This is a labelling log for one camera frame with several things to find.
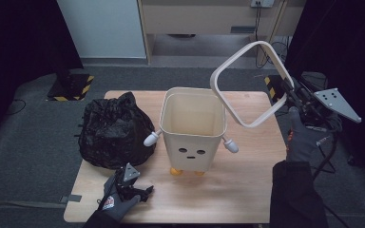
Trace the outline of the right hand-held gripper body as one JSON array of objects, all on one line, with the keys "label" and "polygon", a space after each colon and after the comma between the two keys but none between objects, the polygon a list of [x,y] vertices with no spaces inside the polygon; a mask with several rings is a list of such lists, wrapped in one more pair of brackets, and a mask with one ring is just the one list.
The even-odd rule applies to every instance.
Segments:
[{"label": "right hand-held gripper body", "polygon": [[306,124],[327,124],[335,115],[357,124],[362,121],[337,88],[320,91],[296,88],[292,92],[292,105],[299,109],[300,118]]}]

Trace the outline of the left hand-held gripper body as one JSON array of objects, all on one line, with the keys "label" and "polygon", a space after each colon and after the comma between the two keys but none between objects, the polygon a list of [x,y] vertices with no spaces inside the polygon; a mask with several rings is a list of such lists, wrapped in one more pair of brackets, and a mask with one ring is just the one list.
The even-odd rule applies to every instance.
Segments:
[{"label": "left hand-held gripper body", "polygon": [[130,163],[116,171],[116,189],[121,200],[131,200],[139,194],[138,189],[134,187],[134,183],[140,175],[141,173]]}]

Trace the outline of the black trash bag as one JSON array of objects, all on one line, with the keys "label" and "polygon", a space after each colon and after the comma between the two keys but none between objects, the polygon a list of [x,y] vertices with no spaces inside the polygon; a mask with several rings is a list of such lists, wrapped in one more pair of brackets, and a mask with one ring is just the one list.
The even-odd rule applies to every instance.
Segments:
[{"label": "black trash bag", "polygon": [[156,144],[144,140],[154,130],[151,119],[137,106],[132,92],[119,98],[95,99],[84,110],[78,144],[82,158],[90,164],[118,169],[127,163],[145,163]]}]

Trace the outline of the person's left hand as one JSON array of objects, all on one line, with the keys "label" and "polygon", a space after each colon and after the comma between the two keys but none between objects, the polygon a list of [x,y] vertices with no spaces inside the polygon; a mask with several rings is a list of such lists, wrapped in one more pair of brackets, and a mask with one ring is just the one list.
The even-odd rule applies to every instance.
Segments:
[{"label": "person's left hand", "polygon": [[136,195],[132,199],[122,201],[116,189],[115,177],[111,176],[104,184],[104,197],[99,204],[99,211],[116,221],[121,221],[140,200],[141,197]]}]

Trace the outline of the person's right hand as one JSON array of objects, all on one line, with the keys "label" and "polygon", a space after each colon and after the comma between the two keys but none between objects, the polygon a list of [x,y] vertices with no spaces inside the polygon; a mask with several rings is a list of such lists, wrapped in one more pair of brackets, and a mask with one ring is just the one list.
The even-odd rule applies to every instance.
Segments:
[{"label": "person's right hand", "polygon": [[288,137],[286,160],[288,162],[308,162],[312,152],[330,139],[331,134],[325,128],[304,125],[299,110],[295,106],[289,108],[289,119],[291,133]]}]

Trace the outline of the black stand base striped edge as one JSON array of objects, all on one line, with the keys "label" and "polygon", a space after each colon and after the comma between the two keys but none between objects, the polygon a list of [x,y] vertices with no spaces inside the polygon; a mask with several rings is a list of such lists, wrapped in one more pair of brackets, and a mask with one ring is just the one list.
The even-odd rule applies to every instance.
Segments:
[{"label": "black stand base striped edge", "polygon": [[94,77],[89,74],[70,74],[64,79],[56,79],[48,92],[49,101],[81,101],[89,91]]},{"label": "black stand base striped edge", "polygon": [[293,88],[288,79],[279,75],[269,75],[264,78],[273,103],[280,101]]}]

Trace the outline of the black curtain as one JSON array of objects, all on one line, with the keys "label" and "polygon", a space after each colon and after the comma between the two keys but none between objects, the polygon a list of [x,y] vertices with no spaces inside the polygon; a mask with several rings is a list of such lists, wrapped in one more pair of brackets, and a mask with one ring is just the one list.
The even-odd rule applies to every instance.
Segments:
[{"label": "black curtain", "polygon": [[57,0],[0,0],[0,122],[18,86],[81,66]]},{"label": "black curtain", "polygon": [[343,126],[365,166],[365,0],[306,0],[285,66],[296,78],[320,72],[339,89],[362,118]]}]

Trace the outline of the grey tape strip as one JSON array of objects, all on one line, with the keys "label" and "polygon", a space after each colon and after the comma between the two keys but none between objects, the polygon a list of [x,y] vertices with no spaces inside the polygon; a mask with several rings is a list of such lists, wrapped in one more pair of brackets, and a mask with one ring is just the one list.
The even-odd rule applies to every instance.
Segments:
[{"label": "grey tape strip", "polygon": [[82,199],[82,196],[80,195],[68,195],[68,196],[62,196],[59,200],[60,203],[68,203],[70,201],[72,202],[80,202]]}]

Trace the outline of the light wooden desk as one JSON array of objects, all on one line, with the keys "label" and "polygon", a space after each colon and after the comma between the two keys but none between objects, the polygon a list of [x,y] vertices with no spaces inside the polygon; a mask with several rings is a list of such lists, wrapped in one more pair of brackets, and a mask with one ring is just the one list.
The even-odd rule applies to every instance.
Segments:
[{"label": "light wooden desk", "polygon": [[275,0],[272,8],[252,8],[251,0],[137,1],[148,63],[160,34],[245,34],[269,43],[292,36],[307,2]]}]

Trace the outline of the white cabinet panel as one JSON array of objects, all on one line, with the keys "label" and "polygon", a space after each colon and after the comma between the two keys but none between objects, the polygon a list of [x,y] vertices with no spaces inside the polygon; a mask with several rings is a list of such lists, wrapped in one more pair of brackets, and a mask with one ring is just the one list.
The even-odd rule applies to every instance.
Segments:
[{"label": "white cabinet panel", "polygon": [[82,58],[144,59],[137,0],[57,0]]}]

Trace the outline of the wall power outlet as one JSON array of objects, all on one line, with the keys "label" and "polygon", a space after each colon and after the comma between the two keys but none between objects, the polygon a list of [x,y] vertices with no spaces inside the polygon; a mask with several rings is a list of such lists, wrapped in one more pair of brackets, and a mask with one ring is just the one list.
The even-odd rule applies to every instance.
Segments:
[{"label": "wall power outlet", "polygon": [[252,8],[272,8],[275,0],[251,0]]}]

